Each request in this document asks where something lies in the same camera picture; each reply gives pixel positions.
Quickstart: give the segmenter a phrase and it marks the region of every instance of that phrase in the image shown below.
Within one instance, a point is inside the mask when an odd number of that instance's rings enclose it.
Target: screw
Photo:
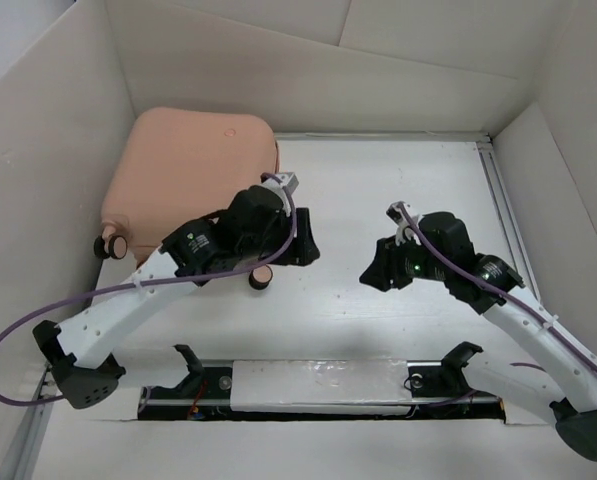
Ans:
[[[422,375],[419,373],[414,373],[411,376],[410,383],[411,383],[412,388],[415,388],[416,390],[419,388],[422,388],[422,386],[423,386]]]
[[[218,386],[221,390],[229,390],[231,388],[231,377],[224,376],[218,380]]]

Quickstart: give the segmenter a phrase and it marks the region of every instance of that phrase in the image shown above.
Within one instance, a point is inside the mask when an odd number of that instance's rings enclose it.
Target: white box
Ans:
[[[168,105],[279,132],[497,135],[543,300],[597,352],[597,0],[417,3],[78,0],[0,79],[0,331],[91,288],[115,162]],[[0,390],[28,398],[42,367],[22,329]],[[0,405],[0,471],[23,414]]]

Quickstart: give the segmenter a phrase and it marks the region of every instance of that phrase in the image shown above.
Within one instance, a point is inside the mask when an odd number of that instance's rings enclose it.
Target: suitcase wheel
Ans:
[[[101,235],[97,236],[96,240],[94,240],[94,255],[101,260],[107,260],[109,258],[109,254],[107,253],[107,250],[105,250],[105,240]]]
[[[122,235],[112,235],[109,237],[107,251],[114,260],[125,258],[125,255],[127,255],[127,240]]]
[[[274,278],[273,270],[269,265],[265,265],[249,274],[249,285],[254,290],[264,290],[269,286],[272,278]]]

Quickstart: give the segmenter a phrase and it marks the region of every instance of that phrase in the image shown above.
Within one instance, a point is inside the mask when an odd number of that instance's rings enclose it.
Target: pink suitcase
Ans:
[[[278,168],[274,134],[260,118],[149,110],[136,120],[105,197],[94,252],[118,259],[131,251],[140,265],[177,227],[227,208]]]

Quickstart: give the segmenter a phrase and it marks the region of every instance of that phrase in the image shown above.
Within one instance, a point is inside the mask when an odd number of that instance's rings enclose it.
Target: white table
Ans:
[[[438,359],[465,340],[527,360],[441,284],[383,294],[358,283],[376,240],[393,234],[385,210],[400,199],[453,212],[478,251],[511,261],[475,144],[302,139],[281,140],[280,150],[282,168],[298,173],[296,203],[311,208],[321,259],[275,267],[262,293],[245,278],[210,283],[128,337],[115,352],[121,364],[165,378],[180,364],[176,343],[204,359],[344,360]],[[132,268],[131,259],[105,262],[99,286]],[[118,391],[84,411],[56,405],[33,478],[597,478],[597,464],[544,426],[119,421],[135,418],[137,397]]]

